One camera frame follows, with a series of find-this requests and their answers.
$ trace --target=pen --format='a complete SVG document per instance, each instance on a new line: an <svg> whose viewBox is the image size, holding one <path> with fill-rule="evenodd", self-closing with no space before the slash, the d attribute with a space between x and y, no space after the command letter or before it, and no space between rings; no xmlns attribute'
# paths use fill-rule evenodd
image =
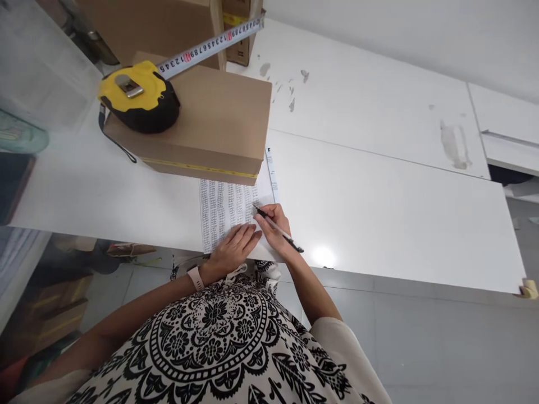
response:
<svg viewBox="0 0 539 404"><path fill-rule="evenodd" d="M257 210L257 213L260 216L262 216L264 219L266 219L266 221L269 223L271 227L273 227L275 230L279 231L280 234L282 234L282 236L285 238L286 241L288 241L288 243L294 248L294 250L296 250L299 253L304 252L304 250L300 246L296 246L294 244L294 240L292 239L292 236L287 234L282 228L276 225L275 222L266 214L266 212L264 212L263 210L260 210L258 206L256 206L255 204L253 204L253 206Z"/></svg>

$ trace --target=woman's left hand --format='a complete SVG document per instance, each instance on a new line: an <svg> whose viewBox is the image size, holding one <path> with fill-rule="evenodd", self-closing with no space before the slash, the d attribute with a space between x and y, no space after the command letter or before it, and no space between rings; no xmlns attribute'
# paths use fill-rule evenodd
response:
<svg viewBox="0 0 539 404"><path fill-rule="evenodd" d="M224 278L245 262L262 237L261 231L254 231L256 227L256 224L248 223L232 227L200 269L206 286Z"/></svg>

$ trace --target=tiled floor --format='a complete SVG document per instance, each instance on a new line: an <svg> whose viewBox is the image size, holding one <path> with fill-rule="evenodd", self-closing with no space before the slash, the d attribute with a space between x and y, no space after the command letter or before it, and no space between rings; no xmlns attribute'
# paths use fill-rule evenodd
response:
<svg viewBox="0 0 539 404"><path fill-rule="evenodd" d="M83 330L168 282L161 268L96 275ZM305 325L285 266L277 297ZM539 403L539 302L503 293L315 269L395 404Z"/></svg>

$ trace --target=watch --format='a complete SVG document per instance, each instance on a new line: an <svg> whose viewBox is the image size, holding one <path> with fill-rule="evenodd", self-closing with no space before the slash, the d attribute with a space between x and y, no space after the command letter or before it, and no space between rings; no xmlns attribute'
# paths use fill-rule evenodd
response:
<svg viewBox="0 0 539 404"><path fill-rule="evenodd" d="M187 275L189 275L189 277L193 281L197 292L200 292L202 289L204 289L204 282L202 282L202 278L200 277L200 273L198 272L198 265L195 265L191 269L188 269Z"/></svg>

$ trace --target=patterned dress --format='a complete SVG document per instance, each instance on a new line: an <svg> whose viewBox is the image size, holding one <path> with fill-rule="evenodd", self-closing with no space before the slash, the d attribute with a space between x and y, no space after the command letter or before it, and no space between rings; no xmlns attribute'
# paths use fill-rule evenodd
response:
<svg viewBox="0 0 539 404"><path fill-rule="evenodd" d="M273 263L168 305L68 403L371 403L275 298Z"/></svg>

